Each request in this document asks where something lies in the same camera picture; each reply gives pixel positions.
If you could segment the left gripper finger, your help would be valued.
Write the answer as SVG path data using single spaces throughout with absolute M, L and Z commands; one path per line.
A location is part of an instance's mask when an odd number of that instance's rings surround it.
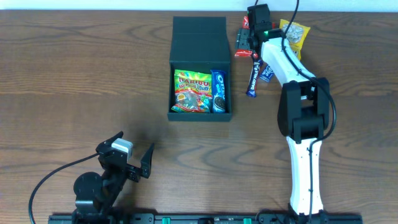
M 105 140 L 105 144 L 106 145 L 112 145 L 112 143 L 113 142 L 115 142 L 115 140 L 117 140 L 118 138 L 122 138 L 123 137 L 123 132 L 122 131 L 120 131 L 120 132 L 118 132 L 117 134 L 115 134 L 113 137 L 111 137 L 111 138 L 109 138 L 109 139 L 107 139 L 107 140 Z
M 148 179 L 152 169 L 152 156 L 154 152 L 154 143 L 150 145 L 141 159 L 141 177 Z

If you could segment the red snack bag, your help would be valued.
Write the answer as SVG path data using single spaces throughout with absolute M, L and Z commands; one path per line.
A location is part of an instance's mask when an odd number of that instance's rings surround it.
M 249 29 L 248 16 L 244 16 L 242 28 Z M 256 51 L 252 51 L 252 50 L 236 50 L 234 56 L 235 57 L 252 57 L 253 56 L 254 58 L 258 58 L 258 54 L 256 53 Z

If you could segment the blue Oreo cookie pack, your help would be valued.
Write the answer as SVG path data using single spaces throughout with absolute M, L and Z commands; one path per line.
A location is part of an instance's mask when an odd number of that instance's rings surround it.
M 213 112 L 225 113 L 225 75 L 222 70 L 211 70 L 212 76 L 212 97 L 213 97 Z

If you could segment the dark green box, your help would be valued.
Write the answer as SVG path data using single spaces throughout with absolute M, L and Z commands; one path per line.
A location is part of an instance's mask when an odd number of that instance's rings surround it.
M 231 105 L 231 54 L 225 17 L 173 18 L 170 50 L 169 121 L 228 122 L 232 118 Z M 225 113 L 177 113 L 175 104 L 174 71 L 176 69 L 210 73 L 222 70 L 224 76 Z

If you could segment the Haribo worms gummy bag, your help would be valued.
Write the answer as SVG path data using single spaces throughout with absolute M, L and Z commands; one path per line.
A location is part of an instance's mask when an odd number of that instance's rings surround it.
M 175 104 L 171 110 L 177 113 L 209 113 L 212 100 L 211 82 L 210 74 L 175 70 Z

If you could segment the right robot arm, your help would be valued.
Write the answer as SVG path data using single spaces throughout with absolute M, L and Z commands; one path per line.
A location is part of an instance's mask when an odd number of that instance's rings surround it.
M 277 123 L 287 140 L 292 166 L 290 209 L 311 220 L 323 210 L 319 188 L 322 141 L 335 126 L 336 108 L 326 78 L 316 78 L 296 57 L 280 29 L 240 28 L 236 48 L 249 50 L 255 64 L 265 62 L 278 79 Z

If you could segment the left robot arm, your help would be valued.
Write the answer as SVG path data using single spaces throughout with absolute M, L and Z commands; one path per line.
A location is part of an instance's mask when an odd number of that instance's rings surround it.
M 130 165 L 133 143 L 122 139 L 123 132 L 96 147 L 103 174 L 86 172 L 73 186 L 76 210 L 72 223 L 129 223 L 130 216 L 113 207 L 127 180 L 139 182 L 150 177 L 154 144 L 141 159 L 141 166 Z

